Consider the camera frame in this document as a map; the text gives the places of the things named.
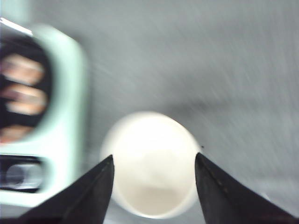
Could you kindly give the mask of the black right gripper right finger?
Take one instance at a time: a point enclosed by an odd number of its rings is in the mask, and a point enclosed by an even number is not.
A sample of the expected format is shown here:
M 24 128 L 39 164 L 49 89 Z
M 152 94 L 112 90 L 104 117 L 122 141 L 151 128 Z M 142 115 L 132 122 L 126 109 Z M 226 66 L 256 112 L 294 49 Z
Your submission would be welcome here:
M 202 153 L 195 158 L 197 193 L 207 224 L 295 224 L 297 218 L 242 185 Z

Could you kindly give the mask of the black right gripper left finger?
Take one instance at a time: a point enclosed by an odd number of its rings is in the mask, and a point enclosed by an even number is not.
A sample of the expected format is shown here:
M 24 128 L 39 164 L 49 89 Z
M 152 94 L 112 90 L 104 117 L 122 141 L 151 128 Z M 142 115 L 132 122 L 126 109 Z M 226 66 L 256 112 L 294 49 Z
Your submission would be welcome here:
M 17 224 L 101 224 L 114 183 L 110 155 L 69 187 L 19 217 Z

